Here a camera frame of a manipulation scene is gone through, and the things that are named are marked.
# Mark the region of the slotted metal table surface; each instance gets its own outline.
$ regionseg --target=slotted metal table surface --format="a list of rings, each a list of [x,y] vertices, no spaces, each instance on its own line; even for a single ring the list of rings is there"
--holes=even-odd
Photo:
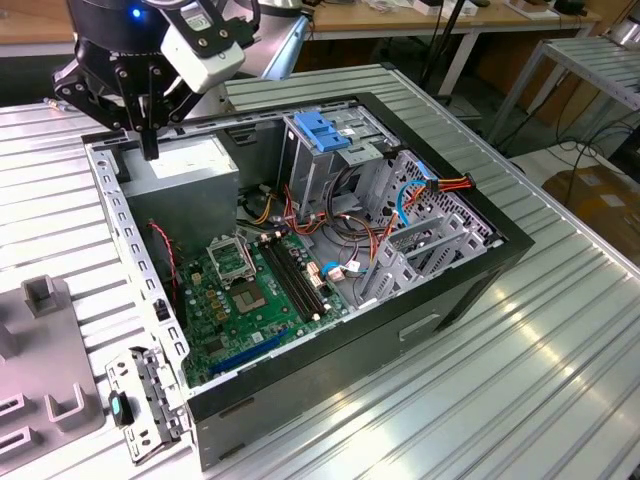
[[[625,478],[634,469],[637,268],[396,71],[363,66],[228,88],[241,110],[372,91],[470,171],[535,246],[453,328],[205,474],[184,443],[134,467],[108,418],[7,479]],[[40,105],[0,110],[0,289],[42,273],[67,279],[106,409],[104,364],[143,329],[79,140],[98,130]]]
[[[529,57],[496,114],[495,123],[487,137],[490,142],[501,131],[544,57],[552,59],[558,66],[549,75],[529,111],[544,101],[566,70],[580,76],[631,110],[640,109],[640,50],[627,50],[603,37],[543,40]]]

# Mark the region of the blue drive bay latch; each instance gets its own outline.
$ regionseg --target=blue drive bay latch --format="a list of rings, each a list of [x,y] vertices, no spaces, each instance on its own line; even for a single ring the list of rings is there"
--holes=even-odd
[[[339,150],[351,145],[351,140],[340,135],[331,122],[318,112],[296,113],[293,119],[321,152]]]

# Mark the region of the green motherboard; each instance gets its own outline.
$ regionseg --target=green motherboard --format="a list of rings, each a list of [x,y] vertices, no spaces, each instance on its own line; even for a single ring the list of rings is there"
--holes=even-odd
[[[300,273],[310,281],[305,265],[311,262],[296,235],[280,240]],[[258,243],[247,244],[255,265],[255,280],[226,288],[218,272],[235,270],[239,257],[232,249],[216,257],[218,270],[208,255],[179,268],[184,284],[186,318],[183,331],[190,354],[184,363],[190,387],[202,385],[217,373],[236,368],[269,350],[295,340],[348,313],[346,304],[330,284],[317,290],[328,309],[314,321],[302,318],[261,254]]]

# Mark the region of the metal rack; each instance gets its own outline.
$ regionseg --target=metal rack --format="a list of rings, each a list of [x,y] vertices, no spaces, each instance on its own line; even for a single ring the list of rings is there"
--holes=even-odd
[[[558,66],[540,89],[529,111],[544,101],[567,70],[631,110],[640,109],[640,51],[626,50],[602,37],[543,40],[529,57],[509,95],[502,102],[487,137],[490,143],[493,143],[502,130],[509,113],[545,57],[555,61]],[[610,106],[610,102],[605,103],[596,118],[601,118]]]

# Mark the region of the black ram slot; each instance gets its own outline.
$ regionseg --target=black ram slot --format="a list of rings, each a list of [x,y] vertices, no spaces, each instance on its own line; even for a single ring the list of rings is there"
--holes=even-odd
[[[312,297],[309,296],[311,286],[298,271],[288,252],[283,252],[284,247],[270,243],[258,248],[302,319],[308,322],[315,313],[321,315],[324,312],[322,303],[313,292]]]
[[[273,248],[273,252],[278,257],[278,260],[283,264],[285,271],[292,272],[291,277],[298,285],[298,288],[301,289],[302,294],[305,296],[306,301],[310,306],[313,306],[312,309],[314,313],[318,315],[322,315],[324,313],[324,307],[322,302],[318,299],[315,290],[307,280],[307,278],[298,270],[298,266],[293,261],[293,258],[289,254],[289,251],[286,249],[284,245],[281,243],[276,243]]]
[[[295,284],[292,283],[289,276],[286,274],[286,271],[283,270],[280,261],[272,250],[272,247],[273,245],[260,245],[258,249],[269,265],[269,268],[271,268],[276,280],[278,280],[278,283],[280,283],[284,291],[287,293],[289,300],[293,303],[293,306],[298,311],[300,317],[302,317],[305,322],[308,322],[313,316],[313,311],[308,308],[308,304],[304,301],[304,297],[301,292],[296,288]]]

